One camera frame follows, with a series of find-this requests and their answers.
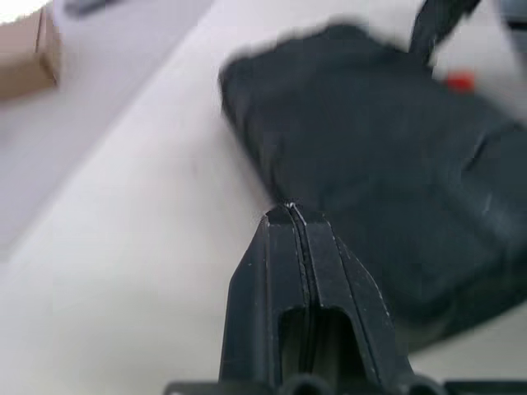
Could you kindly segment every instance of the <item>black bag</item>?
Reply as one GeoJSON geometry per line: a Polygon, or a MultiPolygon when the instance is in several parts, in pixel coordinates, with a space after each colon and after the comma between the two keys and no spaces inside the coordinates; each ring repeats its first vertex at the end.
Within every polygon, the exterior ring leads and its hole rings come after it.
{"type": "Polygon", "coordinates": [[[426,2],[409,53],[342,24],[221,74],[272,195],[326,214],[413,349],[527,298],[527,130],[427,65],[476,3],[426,2]]]}

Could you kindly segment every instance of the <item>cardboard box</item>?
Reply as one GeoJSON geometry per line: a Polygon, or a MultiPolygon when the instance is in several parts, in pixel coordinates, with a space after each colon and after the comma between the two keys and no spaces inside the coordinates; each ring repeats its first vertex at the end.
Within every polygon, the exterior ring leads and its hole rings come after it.
{"type": "Polygon", "coordinates": [[[60,36],[45,9],[0,25],[0,100],[56,86],[60,53],[60,36]]]}

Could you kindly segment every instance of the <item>gray floor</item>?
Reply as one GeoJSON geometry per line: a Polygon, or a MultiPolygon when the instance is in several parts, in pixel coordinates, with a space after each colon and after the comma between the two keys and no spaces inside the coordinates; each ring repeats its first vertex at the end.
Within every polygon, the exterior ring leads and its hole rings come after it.
{"type": "Polygon", "coordinates": [[[126,0],[75,20],[54,2],[61,86],[0,103],[0,259],[211,3],[126,0]]]}

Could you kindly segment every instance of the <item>white table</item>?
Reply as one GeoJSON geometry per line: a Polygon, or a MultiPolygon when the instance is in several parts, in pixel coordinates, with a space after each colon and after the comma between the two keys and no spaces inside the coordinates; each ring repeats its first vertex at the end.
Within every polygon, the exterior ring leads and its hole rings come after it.
{"type": "MultiPolygon", "coordinates": [[[[221,117],[218,68],[335,15],[408,38],[418,3],[218,0],[0,267],[2,393],[143,395],[216,378],[228,281],[271,207],[221,117]]],[[[488,3],[439,65],[527,91],[488,3]]],[[[526,329],[524,307],[413,364],[438,379],[526,378],[526,329]]]]}

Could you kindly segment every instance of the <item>black strap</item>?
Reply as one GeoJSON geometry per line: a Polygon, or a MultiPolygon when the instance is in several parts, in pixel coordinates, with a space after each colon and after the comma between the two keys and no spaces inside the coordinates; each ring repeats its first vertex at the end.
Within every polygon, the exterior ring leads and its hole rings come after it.
{"type": "Polygon", "coordinates": [[[434,48],[471,14],[481,0],[426,0],[413,26],[410,52],[428,64],[434,48]]]}

